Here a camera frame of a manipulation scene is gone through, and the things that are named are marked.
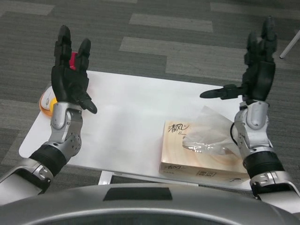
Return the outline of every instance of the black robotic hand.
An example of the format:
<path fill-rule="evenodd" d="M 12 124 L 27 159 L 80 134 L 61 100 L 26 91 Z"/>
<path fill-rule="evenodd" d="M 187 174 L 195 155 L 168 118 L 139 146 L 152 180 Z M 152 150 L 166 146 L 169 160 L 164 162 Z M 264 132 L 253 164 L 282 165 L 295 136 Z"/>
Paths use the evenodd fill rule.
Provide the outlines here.
<path fill-rule="evenodd" d="M 86 70 L 89 66 L 90 40 L 84 39 L 75 58 L 75 68 L 70 68 L 71 59 L 71 34 L 67 26 L 62 25 L 55 42 L 55 66 L 51 72 L 51 82 L 54 94 L 58 102 L 70 102 L 80 105 L 82 109 L 88 109 L 96 114 L 97 107 L 88 95 L 89 85 Z"/>
<path fill-rule="evenodd" d="M 259 43 L 255 32 L 249 34 L 247 53 L 244 56 L 248 68 L 243 74 L 240 87 L 229 84 L 221 89 L 206 91 L 200 97 L 225 100 L 242 95 L 244 101 L 249 99 L 265 101 L 275 74 L 275 63 L 272 55 L 277 48 L 277 35 L 274 26 L 274 19 L 269 16 L 263 23 L 262 40 Z"/>

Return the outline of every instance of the tissue box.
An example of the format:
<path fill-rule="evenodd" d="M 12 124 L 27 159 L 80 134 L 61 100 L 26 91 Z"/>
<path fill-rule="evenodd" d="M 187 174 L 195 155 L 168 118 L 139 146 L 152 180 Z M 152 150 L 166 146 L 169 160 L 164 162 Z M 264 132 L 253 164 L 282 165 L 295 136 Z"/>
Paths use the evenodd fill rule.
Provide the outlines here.
<path fill-rule="evenodd" d="M 205 177 L 229 182 L 249 179 L 240 156 L 211 155 L 184 148 L 182 139 L 192 126 L 193 124 L 189 122 L 165 122 L 160 173 L 195 176 L 199 179 Z"/>

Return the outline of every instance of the white table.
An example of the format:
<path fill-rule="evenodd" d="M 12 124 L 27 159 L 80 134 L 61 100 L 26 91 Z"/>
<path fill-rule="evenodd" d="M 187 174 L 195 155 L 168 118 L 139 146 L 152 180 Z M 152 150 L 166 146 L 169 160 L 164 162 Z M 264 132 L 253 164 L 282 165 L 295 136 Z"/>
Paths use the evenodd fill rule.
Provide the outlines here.
<path fill-rule="evenodd" d="M 241 98 L 199 98 L 203 91 L 219 88 L 211 85 L 93 71 L 88 76 L 88 93 L 98 113 L 82 113 L 82 148 L 69 165 L 104 171 L 100 184 L 109 183 L 111 172 L 117 172 L 144 180 L 250 190 L 248 181 L 220 183 L 158 172 L 165 120 L 194 120 L 206 105 L 233 121 Z M 20 155 L 28 158 L 50 134 L 50 119 L 40 113 Z"/>

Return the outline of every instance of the black panel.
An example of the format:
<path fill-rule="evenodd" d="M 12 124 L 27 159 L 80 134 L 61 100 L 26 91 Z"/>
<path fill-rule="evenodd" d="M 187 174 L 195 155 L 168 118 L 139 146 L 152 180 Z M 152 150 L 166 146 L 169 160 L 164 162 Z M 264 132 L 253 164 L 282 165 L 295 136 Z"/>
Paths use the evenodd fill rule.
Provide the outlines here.
<path fill-rule="evenodd" d="M 111 200 L 172 200 L 167 187 L 113 187 L 103 201 Z"/>

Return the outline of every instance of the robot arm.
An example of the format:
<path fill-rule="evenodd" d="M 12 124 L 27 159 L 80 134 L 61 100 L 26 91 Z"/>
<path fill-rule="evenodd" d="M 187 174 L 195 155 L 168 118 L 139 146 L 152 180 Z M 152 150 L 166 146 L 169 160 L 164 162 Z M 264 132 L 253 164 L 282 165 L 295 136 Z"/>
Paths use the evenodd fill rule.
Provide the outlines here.
<path fill-rule="evenodd" d="M 273 29 L 274 21 L 269 17 L 264 22 L 260 43 L 257 43 L 255 33 L 250 33 L 245 55 L 248 69 L 243 75 L 241 87 L 225 85 L 221 89 L 204 92 L 200 97 L 230 99 L 243 95 L 240 111 L 234 119 L 238 131 L 238 139 L 234 141 L 251 178 L 253 194 L 257 199 L 299 217 L 300 193 L 267 136 L 269 104 L 265 100 L 275 74 L 272 55 L 277 47 L 277 36 Z"/>
<path fill-rule="evenodd" d="M 51 76 L 58 101 L 51 118 L 51 136 L 29 158 L 23 159 L 0 179 L 0 205 L 44 193 L 62 167 L 81 148 L 82 110 L 97 113 L 86 92 L 90 41 L 85 39 L 82 42 L 75 59 L 75 70 L 69 65 L 71 51 L 70 30 L 63 25 L 55 43 L 56 60 Z"/>

